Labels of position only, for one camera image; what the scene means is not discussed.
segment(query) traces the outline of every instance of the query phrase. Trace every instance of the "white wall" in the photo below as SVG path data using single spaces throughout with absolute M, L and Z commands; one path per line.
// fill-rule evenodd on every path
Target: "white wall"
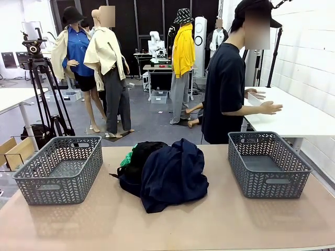
M 335 1 L 293 0 L 273 11 L 283 25 L 272 84 L 335 117 Z M 267 84 L 271 50 L 265 51 L 261 85 Z M 335 137 L 307 138 L 303 152 L 335 181 Z
M 56 35 L 49 0 L 0 0 L 0 52 L 26 51 L 20 32 L 23 30 L 23 21 L 40 21 L 43 32 L 50 31 Z M 4 78 L 24 76 L 22 69 L 6 69 L 2 58 L 0 73 Z

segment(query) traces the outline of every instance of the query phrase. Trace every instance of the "hand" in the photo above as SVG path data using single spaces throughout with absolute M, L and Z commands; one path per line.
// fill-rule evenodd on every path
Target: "hand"
M 265 98 L 264 94 L 265 92 L 258 92 L 256 89 L 254 88 L 250 88 L 248 90 L 244 91 L 244 97 L 247 99 L 248 98 L 248 93 L 250 93 L 252 96 L 254 96 L 257 99 L 263 100 Z
M 79 65 L 79 62 L 74 59 L 68 61 L 68 66 L 78 66 L 78 65 Z
M 273 101 L 267 101 L 260 105 L 260 113 L 274 115 L 277 112 L 281 111 L 283 108 L 282 105 L 274 105 Z

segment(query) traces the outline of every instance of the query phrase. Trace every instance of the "black cap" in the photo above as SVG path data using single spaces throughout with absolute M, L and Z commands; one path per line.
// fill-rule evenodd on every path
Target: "black cap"
M 272 18 L 272 9 L 273 5 L 269 0 L 242 0 L 235 9 L 235 18 L 245 20 L 246 13 L 259 14 L 270 20 L 270 27 L 280 28 L 282 25 Z

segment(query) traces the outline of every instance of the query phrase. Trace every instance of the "green cloth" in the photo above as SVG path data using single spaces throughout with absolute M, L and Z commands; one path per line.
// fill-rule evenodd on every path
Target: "green cloth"
M 132 150 L 130 153 L 128 153 L 126 155 L 126 158 L 121 162 L 120 167 L 126 166 L 130 163 L 131 160 L 131 156 L 132 156 Z

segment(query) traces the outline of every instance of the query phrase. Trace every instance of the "table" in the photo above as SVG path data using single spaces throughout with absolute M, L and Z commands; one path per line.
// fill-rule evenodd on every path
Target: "table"
M 284 138 L 294 139 L 294 150 L 299 152 L 303 139 L 309 136 L 335 136 L 335 118 L 314 106 L 286 93 L 277 87 L 253 87 L 266 92 L 263 101 L 274 101 L 283 105 L 283 110 L 276 115 L 263 114 L 245 116 L 242 131 L 247 122 L 255 131 L 273 131 Z M 246 99 L 244 105 L 250 106 Z
M 116 173 L 132 147 L 104 147 L 104 164 L 79 205 L 30 207 L 18 191 L 0 210 L 1 251 L 148 251 L 335 247 L 335 198 L 310 175 L 297 200 L 245 198 L 226 145 L 201 145 L 208 195 L 146 214 Z
M 15 108 L 20 107 L 20 111 L 25 122 L 25 126 L 29 136 L 33 136 L 32 128 L 29 123 L 27 112 L 25 106 L 30 106 L 31 104 L 26 103 L 25 100 L 35 97 L 35 91 L 33 88 L 1 88 L 0 89 L 0 115 Z M 37 143 L 34 137 L 32 137 L 32 142 L 35 148 L 35 151 L 38 151 Z
M 171 67 L 168 67 L 169 64 L 165 64 L 166 67 L 159 67 L 161 64 L 155 64 L 154 67 L 151 67 L 150 64 L 147 64 L 143 67 L 143 70 L 144 71 L 148 71 L 148 74 L 149 74 L 149 98 L 148 98 L 148 101 L 151 101 L 151 78 L 150 78 L 150 74 L 154 73 L 155 71 L 157 70 L 162 70 L 162 71 L 171 71 L 171 74 L 172 74 L 172 68 Z M 191 77 L 191 91 L 190 91 L 190 94 L 189 94 L 189 97 L 191 100 L 194 100 L 193 98 L 193 75 L 194 75 L 194 70 L 196 70 L 197 68 L 193 68 L 192 69 L 192 77 Z
M 137 60 L 137 65 L 138 65 L 138 79 L 142 78 L 142 74 L 141 74 L 141 65 L 140 65 L 140 58 L 146 58 L 146 59 L 151 59 L 152 55 L 148 54 L 148 53 L 134 53 L 134 57 Z

